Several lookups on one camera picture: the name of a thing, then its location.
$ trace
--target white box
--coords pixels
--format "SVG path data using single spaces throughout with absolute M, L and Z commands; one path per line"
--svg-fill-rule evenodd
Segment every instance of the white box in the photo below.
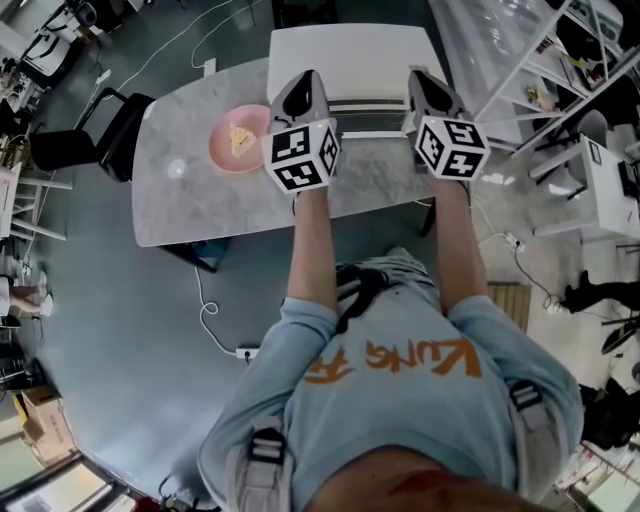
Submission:
M 264 166 L 285 194 L 326 187 L 340 147 L 333 119 L 322 119 L 262 139 Z
M 438 178 L 475 180 L 491 149 L 481 126 L 460 119 L 424 116 L 415 149 Z

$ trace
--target white chair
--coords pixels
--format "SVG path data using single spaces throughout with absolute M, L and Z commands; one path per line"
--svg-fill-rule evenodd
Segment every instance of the white chair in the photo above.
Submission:
M 70 183 L 60 183 L 51 180 L 39 180 L 33 178 L 20 178 L 22 163 L 19 162 L 11 170 L 0 167 L 0 238 L 16 236 L 25 240 L 33 240 L 33 234 L 12 229 L 19 227 L 33 233 L 56 238 L 65 241 L 67 237 L 50 229 L 38 226 L 38 216 L 42 207 L 42 189 L 44 187 L 73 189 Z M 18 194 L 18 185 L 35 187 L 32 194 Z M 26 204 L 16 205 L 16 200 L 26 200 Z M 17 217 L 25 212 L 31 212 L 31 221 Z

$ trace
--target pink plate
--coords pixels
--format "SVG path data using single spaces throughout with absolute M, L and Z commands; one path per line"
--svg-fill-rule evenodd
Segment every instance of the pink plate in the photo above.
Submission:
M 209 137 L 209 155 L 213 163 L 225 172 L 249 172 L 261 167 L 264 160 L 260 139 L 269 131 L 270 112 L 269 107 L 262 105 L 243 105 L 225 114 Z M 251 130 L 258 139 L 240 158 L 231 153 L 231 123 Z

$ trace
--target marble table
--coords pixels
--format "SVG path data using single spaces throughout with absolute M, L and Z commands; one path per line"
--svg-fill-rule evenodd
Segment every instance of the marble table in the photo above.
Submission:
M 143 247 L 211 240 L 292 226 L 292 197 L 263 169 L 231 175 L 209 157 L 209 135 L 229 110 L 269 105 L 268 59 L 236 66 L 152 103 L 133 164 L 133 222 Z M 342 142 L 329 189 L 332 217 L 431 197 L 407 139 Z

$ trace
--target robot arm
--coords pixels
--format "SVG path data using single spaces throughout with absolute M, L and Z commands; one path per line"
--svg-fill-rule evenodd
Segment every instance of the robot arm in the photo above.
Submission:
M 460 96 L 423 69 L 411 71 L 408 87 L 416 161 L 438 178 L 475 180 L 489 158 L 489 141 Z
M 316 71 L 299 74 L 278 94 L 262 154 L 267 173 L 285 194 L 329 185 L 340 151 L 336 124 Z

